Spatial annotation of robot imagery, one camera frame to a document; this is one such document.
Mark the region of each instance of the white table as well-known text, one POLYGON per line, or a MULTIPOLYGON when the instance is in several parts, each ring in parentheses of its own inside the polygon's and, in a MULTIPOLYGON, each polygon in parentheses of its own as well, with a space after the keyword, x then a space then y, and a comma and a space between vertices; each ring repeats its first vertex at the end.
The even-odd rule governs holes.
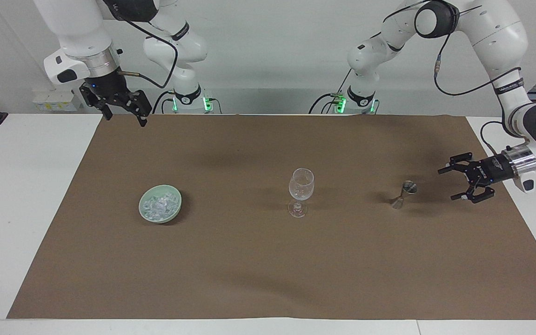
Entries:
MULTIPOLYGON (((536 322, 503 321, 4 320, 100 119, 12 114, 0 126, 0 334, 536 334, 536 322)), ((477 134, 489 120, 469 118, 477 134)), ((519 143, 493 127, 486 134, 497 149, 519 143)), ((506 185, 536 238, 536 193, 524 195, 512 182, 506 185)))

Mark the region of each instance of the brown table mat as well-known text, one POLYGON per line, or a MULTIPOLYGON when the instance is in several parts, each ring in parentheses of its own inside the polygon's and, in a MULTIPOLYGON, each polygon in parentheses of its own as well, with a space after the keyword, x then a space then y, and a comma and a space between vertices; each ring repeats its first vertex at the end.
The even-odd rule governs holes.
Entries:
POLYGON ((102 121, 9 318, 536 320, 536 241, 503 185, 478 205, 449 157, 464 117, 131 116, 102 121), (315 174, 309 214, 286 205, 315 174), (404 180, 419 193, 389 199, 404 180), (172 225, 140 196, 183 193, 172 225))

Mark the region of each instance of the bowl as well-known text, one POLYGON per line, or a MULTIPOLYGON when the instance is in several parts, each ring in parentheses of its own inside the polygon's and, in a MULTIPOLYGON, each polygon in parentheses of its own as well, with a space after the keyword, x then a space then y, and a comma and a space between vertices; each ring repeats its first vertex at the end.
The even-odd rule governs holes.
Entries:
POLYGON ((158 186, 155 186, 155 187, 149 189, 148 191, 146 191, 146 193, 144 193, 144 195, 142 195, 142 198, 140 198, 140 204, 138 205, 138 210, 140 211, 140 215, 146 221, 149 221, 151 223, 157 223, 157 224, 167 223, 167 222, 171 221, 172 219, 174 219, 177 216, 177 214, 179 214, 179 210, 181 210, 181 193, 179 193, 179 190, 174 188, 174 187, 172 187, 171 185, 158 185, 158 186), (154 220, 147 219, 144 216, 144 213, 143 213, 143 204, 146 201, 148 201, 149 199, 151 199, 152 197, 162 197, 162 196, 167 195, 167 194, 173 194, 178 199, 177 210, 174 212, 174 214, 171 214, 170 217, 168 217, 166 219, 159 220, 159 221, 154 221, 154 220))

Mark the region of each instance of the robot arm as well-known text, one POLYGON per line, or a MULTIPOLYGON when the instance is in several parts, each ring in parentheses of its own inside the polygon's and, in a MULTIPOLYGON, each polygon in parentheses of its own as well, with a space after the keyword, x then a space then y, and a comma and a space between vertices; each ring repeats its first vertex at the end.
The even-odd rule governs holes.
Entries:
MULTIPOLYGON (((203 60, 207 54, 206 43, 189 31, 185 20, 173 13, 176 0, 34 0, 34 3, 61 47, 45 59, 49 79, 57 85, 84 79, 81 94, 88 106, 102 111, 107 120, 113 116, 110 104, 134 114, 144 127, 152 108, 143 91, 131 92, 127 88, 124 76, 129 73, 119 66, 117 51, 102 26, 103 13, 106 18, 112 15, 118 20, 149 22, 165 39, 170 38, 177 44, 176 49, 181 49, 179 59, 183 64, 181 71, 175 73, 174 90, 177 94, 185 92, 183 97, 191 97, 189 94, 199 88, 187 62, 203 60), (184 81, 180 80, 183 77, 187 79, 181 85, 185 88, 178 85, 184 81)), ((177 63, 177 53, 164 42, 148 38, 145 49, 147 54, 151 49, 151 60, 167 70, 173 68, 170 64, 174 60, 177 63)))
MULTIPOLYGON (((522 191, 531 193, 536 180, 536 103, 529 100, 519 71, 528 40, 523 23, 506 0, 455 0, 452 4, 443 0, 406 0, 385 19, 381 34, 349 52, 348 61, 355 70, 355 78, 345 94, 347 107, 369 108, 379 80, 377 66, 398 55, 415 34, 438 38, 455 31, 468 36, 489 75, 502 105, 504 130, 523 138, 524 143, 482 161, 472 161, 470 153, 451 157, 440 173, 458 170, 469 181, 468 190, 452 199, 483 201, 494 195, 491 184, 509 179, 522 191), (475 194, 477 188, 485 191, 475 194)), ((440 62, 438 59, 435 77, 440 62)))

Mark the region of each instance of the jigger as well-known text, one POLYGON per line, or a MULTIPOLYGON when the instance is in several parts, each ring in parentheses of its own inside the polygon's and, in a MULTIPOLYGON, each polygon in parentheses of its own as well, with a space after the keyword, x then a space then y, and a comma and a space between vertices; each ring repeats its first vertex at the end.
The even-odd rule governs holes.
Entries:
POLYGON ((402 191, 400 191, 400 196, 394 199, 392 203, 392 208, 402 208, 402 206, 404 205, 404 198, 415 193, 417 193, 417 184, 410 180, 405 181, 404 183, 402 183, 402 191))

